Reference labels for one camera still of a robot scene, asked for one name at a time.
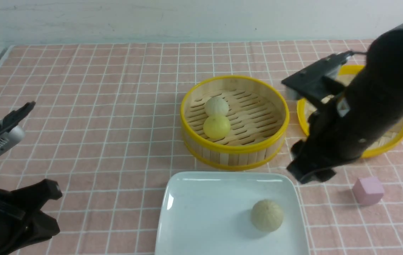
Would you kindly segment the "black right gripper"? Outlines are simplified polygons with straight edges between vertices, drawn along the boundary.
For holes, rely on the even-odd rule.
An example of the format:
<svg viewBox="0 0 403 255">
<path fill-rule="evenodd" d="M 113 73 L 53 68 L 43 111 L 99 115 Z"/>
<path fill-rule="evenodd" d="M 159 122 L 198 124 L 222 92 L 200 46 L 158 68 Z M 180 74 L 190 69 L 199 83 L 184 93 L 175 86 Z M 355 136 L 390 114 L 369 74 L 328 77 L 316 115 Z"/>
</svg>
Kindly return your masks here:
<svg viewBox="0 0 403 255">
<path fill-rule="evenodd" d="M 336 176 L 382 137 L 382 94 L 340 93 L 309 118 L 309 135 L 295 143 L 287 170 L 300 184 Z"/>
</svg>

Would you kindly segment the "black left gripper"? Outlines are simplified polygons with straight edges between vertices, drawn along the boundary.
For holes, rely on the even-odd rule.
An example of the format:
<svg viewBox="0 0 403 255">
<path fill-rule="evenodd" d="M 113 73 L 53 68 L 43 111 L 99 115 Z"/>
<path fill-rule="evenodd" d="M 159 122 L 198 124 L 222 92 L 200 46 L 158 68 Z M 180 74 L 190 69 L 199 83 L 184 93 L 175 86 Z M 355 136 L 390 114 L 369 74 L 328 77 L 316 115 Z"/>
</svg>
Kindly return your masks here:
<svg viewBox="0 0 403 255">
<path fill-rule="evenodd" d="M 61 197 L 59 184 L 50 179 L 13 191 L 0 189 L 0 255 L 59 234 L 56 219 L 40 210 L 49 200 Z"/>
</svg>

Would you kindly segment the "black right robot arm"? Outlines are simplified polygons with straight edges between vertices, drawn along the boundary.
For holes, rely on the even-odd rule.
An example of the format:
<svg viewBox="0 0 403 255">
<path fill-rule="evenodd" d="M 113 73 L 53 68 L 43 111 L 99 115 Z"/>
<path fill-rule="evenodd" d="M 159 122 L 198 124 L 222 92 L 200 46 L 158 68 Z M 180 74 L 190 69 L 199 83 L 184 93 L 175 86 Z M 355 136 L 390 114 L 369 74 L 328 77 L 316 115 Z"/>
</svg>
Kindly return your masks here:
<svg viewBox="0 0 403 255">
<path fill-rule="evenodd" d="M 333 72 L 355 54 L 329 55 L 282 80 L 316 108 L 287 166 L 301 184 L 330 180 L 335 167 L 357 161 L 403 118 L 403 24 L 370 44 L 365 66 L 345 86 Z"/>
</svg>

